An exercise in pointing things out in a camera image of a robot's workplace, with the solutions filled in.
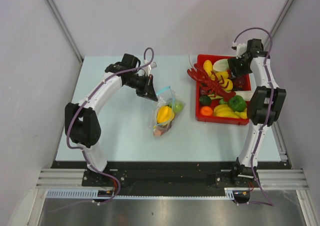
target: metal floor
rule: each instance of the metal floor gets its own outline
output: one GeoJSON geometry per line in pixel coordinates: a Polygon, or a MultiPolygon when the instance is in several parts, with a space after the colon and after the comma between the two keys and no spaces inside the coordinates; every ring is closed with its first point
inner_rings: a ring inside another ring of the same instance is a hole
{"type": "MultiPolygon", "coordinates": [[[[39,225],[306,225],[296,191],[268,191],[275,207],[236,206],[230,200],[118,199],[106,205],[81,203],[49,212],[78,199],[45,200],[39,225]]],[[[265,200],[259,191],[251,200],[265,200]]]]}

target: cable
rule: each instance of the cable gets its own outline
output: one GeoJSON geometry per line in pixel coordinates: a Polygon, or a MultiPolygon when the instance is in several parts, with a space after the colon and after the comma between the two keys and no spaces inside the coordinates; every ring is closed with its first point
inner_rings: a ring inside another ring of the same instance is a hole
{"type": "Polygon", "coordinates": [[[269,206],[274,206],[274,203],[272,202],[272,200],[269,198],[269,196],[267,195],[267,193],[264,191],[264,189],[262,188],[259,180],[258,180],[258,177],[255,173],[255,169],[254,169],[254,158],[255,158],[255,154],[257,152],[257,149],[258,149],[258,146],[259,146],[259,143],[260,143],[260,140],[261,140],[261,136],[262,136],[262,131],[264,129],[264,127],[267,125],[268,123],[268,119],[269,119],[269,116],[270,116],[270,111],[271,111],[271,105],[272,105],[272,101],[273,101],[273,97],[274,97],[274,86],[272,84],[272,81],[271,81],[271,76],[270,76],[270,73],[269,73],[269,70],[268,70],[268,67],[267,67],[267,59],[270,55],[270,52],[271,52],[271,49],[272,49],[272,45],[273,45],[273,39],[272,39],[272,36],[270,34],[270,32],[268,32],[266,29],[263,29],[263,28],[260,28],[260,27],[252,27],[252,28],[248,28],[242,32],[239,33],[239,35],[237,35],[237,37],[235,38],[234,40],[234,43],[236,42],[236,40],[238,39],[238,37],[243,34],[244,32],[247,32],[247,31],[250,31],[250,30],[261,30],[261,31],[264,31],[267,33],[269,39],[270,39],[270,47],[269,47],[269,50],[268,50],[268,53],[266,54],[265,58],[264,58],[264,61],[263,61],[263,67],[265,69],[265,72],[266,72],[266,76],[268,78],[268,83],[271,87],[271,94],[270,94],[270,100],[269,100],[269,103],[268,103],[268,109],[267,109],[267,113],[266,113],[266,118],[265,118],[265,121],[264,121],[264,124],[261,126],[261,128],[259,129],[259,134],[258,134],[258,138],[257,138],[257,141],[256,141],[256,144],[255,144],[255,147],[253,149],[253,153],[252,153],[252,156],[251,156],[251,170],[252,170],[252,173],[253,173],[253,177],[254,177],[254,180],[256,181],[256,183],[258,184],[262,194],[264,195],[264,197],[266,198],[266,200],[268,201],[267,202],[260,202],[260,201],[253,201],[253,202],[248,202],[248,203],[237,203],[237,205],[240,205],[240,204],[265,204],[265,205],[269,205],[269,206]]]}
{"type": "MultiPolygon", "coordinates": [[[[101,172],[101,171],[99,171],[98,169],[96,169],[94,166],[92,166],[92,164],[90,163],[90,161],[89,161],[89,159],[88,159],[88,157],[87,157],[87,155],[86,155],[86,152],[85,152],[81,147],[78,147],[78,146],[72,147],[72,146],[70,145],[70,133],[71,133],[71,129],[72,129],[72,127],[73,127],[76,119],[78,118],[78,115],[79,115],[80,111],[82,110],[82,108],[83,108],[83,107],[87,104],[87,102],[95,95],[95,93],[97,93],[97,91],[102,87],[102,85],[104,85],[108,80],[110,80],[112,77],[115,77],[115,76],[117,76],[117,75],[119,75],[119,74],[122,74],[122,73],[132,72],[132,71],[135,71],[135,70],[142,69],[142,68],[144,68],[144,67],[149,66],[149,65],[153,62],[154,57],[155,57],[155,52],[154,52],[154,50],[153,50],[151,47],[148,47],[148,48],[145,49],[145,51],[144,51],[144,53],[143,53],[143,59],[146,60],[147,51],[148,51],[148,50],[151,51],[151,59],[150,59],[150,61],[149,61],[148,63],[146,63],[146,64],[143,65],[143,66],[136,67],[136,68],[132,68],[132,69],[127,69],[127,70],[123,70],[123,71],[120,71],[120,72],[116,72],[116,73],[112,74],[111,76],[107,77],[103,82],[101,82],[101,83],[94,89],[94,91],[88,96],[88,98],[82,103],[82,105],[78,108],[78,110],[77,110],[76,113],[74,114],[74,116],[73,116],[73,118],[72,118],[72,120],[71,120],[71,123],[70,123],[70,125],[69,125],[69,128],[68,128],[68,130],[67,130],[67,134],[66,134],[66,144],[67,144],[68,148],[70,148],[70,149],[81,149],[82,154],[83,154],[83,157],[84,157],[87,165],[90,166],[93,171],[95,171],[95,172],[97,172],[97,173],[99,173],[99,174],[101,174],[101,175],[103,175],[103,176],[106,176],[106,177],[109,177],[109,178],[115,180],[116,183],[117,183],[117,185],[119,186],[119,187],[118,187],[118,190],[116,191],[116,193],[113,194],[113,196],[111,196],[109,199],[107,199],[107,200],[104,201],[104,202],[98,203],[98,205],[106,204],[106,203],[110,202],[112,199],[114,199],[114,198],[119,194],[120,189],[121,189],[120,182],[119,182],[119,180],[118,180],[116,177],[114,177],[114,176],[112,176],[112,175],[110,175],[110,174],[101,172]]],[[[89,200],[79,201],[79,202],[76,202],[76,203],[72,203],[72,204],[69,204],[69,205],[66,205],[66,206],[63,206],[63,207],[60,207],[60,208],[51,210],[50,212],[59,211],[59,210],[61,210],[61,209],[68,208],[68,207],[70,207],[70,206],[76,205],[76,204],[81,203],[81,202],[91,202],[91,201],[89,201],[89,200]]]]}

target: red plastic container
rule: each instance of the red plastic container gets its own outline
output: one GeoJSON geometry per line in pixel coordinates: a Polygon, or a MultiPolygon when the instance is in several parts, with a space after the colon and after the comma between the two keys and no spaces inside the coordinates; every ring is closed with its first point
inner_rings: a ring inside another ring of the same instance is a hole
{"type": "MultiPolygon", "coordinates": [[[[221,59],[228,59],[231,57],[226,56],[214,56],[214,55],[198,55],[197,64],[203,66],[206,60],[210,60],[212,64],[221,59]]],[[[245,85],[243,86],[244,91],[251,91],[249,75],[245,75],[245,85]]],[[[200,108],[202,105],[199,103],[200,94],[200,83],[196,82],[196,99],[195,99],[195,117],[198,121],[201,122],[216,122],[216,123],[225,123],[225,124],[235,124],[235,125],[247,125],[249,119],[237,119],[229,117],[215,117],[215,116],[203,116],[200,114],[200,108]]],[[[210,107],[213,109],[219,105],[219,99],[211,101],[210,107]]]]}

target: red lobster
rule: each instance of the red lobster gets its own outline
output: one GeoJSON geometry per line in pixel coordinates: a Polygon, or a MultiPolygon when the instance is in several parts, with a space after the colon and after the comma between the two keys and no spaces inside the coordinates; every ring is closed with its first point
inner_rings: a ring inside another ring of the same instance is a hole
{"type": "Polygon", "coordinates": [[[214,75],[215,79],[211,79],[207,72],[204,70],[203,67],[199,66],[198,64],[195,64],[194,68],[191,68],[187,70],[188,75],[194,79],[195,81],[199,82],[201,84],[201,88],[207,92],[207,95],[212,94],[214,92],[214,96],[217,95],[223,97],[223,99],[228,102],[232,97],[236,95],[235,92],[226,92],[224,88],[227,88],[229,85],[229,82],[227,82],[226,86],[221,86],[221,84],[225,83],[224,78],[221,78],[221,82],[219,82],[218,77],[214,72],[212,72],[212,75],[214,75]]]}

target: transparent bag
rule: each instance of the transparent bag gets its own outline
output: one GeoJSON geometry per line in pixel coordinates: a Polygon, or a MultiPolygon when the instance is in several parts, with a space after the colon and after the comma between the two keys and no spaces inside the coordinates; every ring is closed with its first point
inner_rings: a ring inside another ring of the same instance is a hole
{"type": "Polygon", "coordinates": [[[155,137],[168,132],[185,107],[185,102],[173,91],[165,87],[156,93],[157,102],[152,103],[150,127],[155,137]]]}

